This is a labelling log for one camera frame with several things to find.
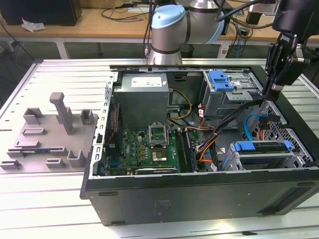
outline table leg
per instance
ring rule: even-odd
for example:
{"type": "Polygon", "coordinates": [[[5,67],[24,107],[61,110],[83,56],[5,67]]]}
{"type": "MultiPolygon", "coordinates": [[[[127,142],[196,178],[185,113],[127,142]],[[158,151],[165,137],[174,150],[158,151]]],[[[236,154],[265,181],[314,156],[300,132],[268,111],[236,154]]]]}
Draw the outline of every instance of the table leg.
{"type": "Polygon", "coordinates": [[[58,51],[60,53],[60,57],[61,59],[69,59],[69,53],[64,45],[64,42],[63,41],[57,41],[55,42],[57,48],[58,48],[58,51]]]}
{"type": "Polygon", "coordinates": [[[8,52],[14,52],[14,48],[11,45],[10,41],[0,41],[1,46],[3,46],[8,52]]]}
{"type": "Polygon", "coordinates": [[[229,46],[230,45],[229,45],[228,42],[223,42],[222,41],[221,44],[220,44],[220,47],[219,47],[217,58],[226,58],[229,46]]]}
{"type": "Polygon", "coordinates": [[[102,43],[101,42],[98,42],[98,52],[99,54],[103,54],[103,46],[102,46],[102,43]]]}

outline workbench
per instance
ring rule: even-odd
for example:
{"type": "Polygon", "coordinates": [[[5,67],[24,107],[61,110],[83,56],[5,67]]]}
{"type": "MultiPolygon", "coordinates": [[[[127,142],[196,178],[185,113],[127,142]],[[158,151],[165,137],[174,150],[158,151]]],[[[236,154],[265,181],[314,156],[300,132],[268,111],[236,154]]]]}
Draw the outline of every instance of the workbench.
{"type": "MultiPolygon", "coordinates": [[[[258,59],[188,59],[187,65],[265,65],[258,59]]],[[[0,110],[0,158],[19,133],[26,108],[39,107],[43,114],[56,114],[49,102],[52,91],[64,93],[73,113],[81,109],[100,112],[110,65],[139,65],[131,60],[44,60],[32,64],[0,110]]],[[[284,94],[319,137],[319,91],[301,75],[284,94]]],[[[102,226],[89,200],[80,200],[83,173],[37,173],[0,175],[0,238],[237,238],[252,232],[250,239],[319,237],[319,194],[284,216],[236,218],[129,226],[102,226]]]]}
{"type": "MultiPolygon", "coordinates": [[[[238,2],[230,2],[233,6],[238,6],[238,2]]],[[[138,12],[114,13],[112,17],[127,17],[136,15],[138,12]]],[[[32,42],[54,42],[58,48],[61,59],[69,59],[68,51],[65,47],[65,42],[95,42],[98,43],[98,52],[103,53],[101,43],[116,42],[116,43],[142,43],[147,25],[147,19],[139,16],[141,21],[135,22],[117,22],[103,18],[99,9],[88,8],[82,9],[82,16],[75,26],[57,26],[46,25],[46,30],[29,32],[20,25],[9,26],[3,18],[0,20],[5,24],[6,29],[12,34],[17,41],[32,41],[32,42]]],[[[238,16],[240,20],[245,21],[245,16],[238,16]]],[[[262,16],[259,25],[265,25],[273,22],[273,16],[262,16]]],[[[218,58],[225,58],[229,46],[235,39],[236,31],[233,25],[229,26],[226,35],[219,37],[215,44],[220,45],[218,58]]],[[[279,33],[271,27],[254,30],[253,35],[247,41],[247,45],[269,45],[275,42],[279,33]]],[[[7,50],[13,51],[11,44],[8,42],[13,39],[8,36],[5,30],[0,26],[0,42],[6,45],[7,50]]],[[[319,36],[313,36],[309,39],[307,46],[319,46],[319,36]]]]}

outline gray 3d printed holder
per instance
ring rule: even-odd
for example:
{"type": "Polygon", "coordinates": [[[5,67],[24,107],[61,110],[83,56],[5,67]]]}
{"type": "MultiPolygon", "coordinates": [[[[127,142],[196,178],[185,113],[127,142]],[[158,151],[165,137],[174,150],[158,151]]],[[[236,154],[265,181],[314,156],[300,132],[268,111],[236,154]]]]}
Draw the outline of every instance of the gray 3d printed holder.
{"type": "Polygon", "coordinates": [[[72,114],[65,107],[62,92],[53,92],[50,102],[58,115],[43,115],[28,108],[25,124],[0,163],[0,173],[42,173],[84,171],[89,157],[98,116],[92,110],[72,114]]]}

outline green circuit board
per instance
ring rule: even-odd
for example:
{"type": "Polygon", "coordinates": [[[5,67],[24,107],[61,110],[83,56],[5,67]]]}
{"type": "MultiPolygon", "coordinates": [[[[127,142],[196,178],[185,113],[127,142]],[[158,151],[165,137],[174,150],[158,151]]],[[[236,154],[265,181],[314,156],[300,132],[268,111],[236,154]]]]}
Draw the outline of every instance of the green circuit board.
{"type": "MultiPolygon", "coordinates": [[[[188,131],[191,147],[195,151],[199,145],[197,132],[188,131]]],[[[165,139],[163,129],[152,130],[152,140],[165,139]]],[[[170,130],[168,145],[150,145],[149,131],[126,131],[123,133],[121,155],[118,158],[105,158],[106,175],[132,175],[140,169],[176,169],[181,173],[175,130],[170,130]]]]}
{"type": "MultiPolygon", "coordinates": [[[[152,133],[152,140],[161,140],[162,134],[152,133]]],[[[168,137],[167,160],[154,162],[148,131],[127,131],[123,135],[121,168],[143,168],[170,166],[179,172],[178,155],[176,152],[175,134],[168,137]]]]}

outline floor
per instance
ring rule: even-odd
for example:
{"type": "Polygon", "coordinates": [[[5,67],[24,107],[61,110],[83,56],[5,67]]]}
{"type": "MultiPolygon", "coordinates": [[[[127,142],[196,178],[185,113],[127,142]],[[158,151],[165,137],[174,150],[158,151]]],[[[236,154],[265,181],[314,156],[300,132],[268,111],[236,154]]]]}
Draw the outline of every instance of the floor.
{"type": "MultiPolygon", "coordinates": [[[[35,59],[59,59],[59,53],[54,43],[50,42],[26,42],[25,49],[35,59]]],[[[142,44],[139,43],[103,43],[104,54],[99,55],[96,43],[67,43],[66,47],[70,57],[74,59],[91,58],[141,58],[142,44]]],[[[215,58],[217,57],[218,45],[194,45],[193,58],[215,58]]],[[[267,46],[247,46],[241,58],[266,58],[267,46]]],[[[230,53],[228,58],[235,58],[236,53],[230,53]]],[[[16,85],[19,83],[32,59],[23,51],[20,46],[15,47],[12,54],[0,53],[0,107],[10,96],[16,85]]],[[[311,64],[304,70],[304,74],[313,83],[319,86],[319,61],[312,60],[311,64]]]]}

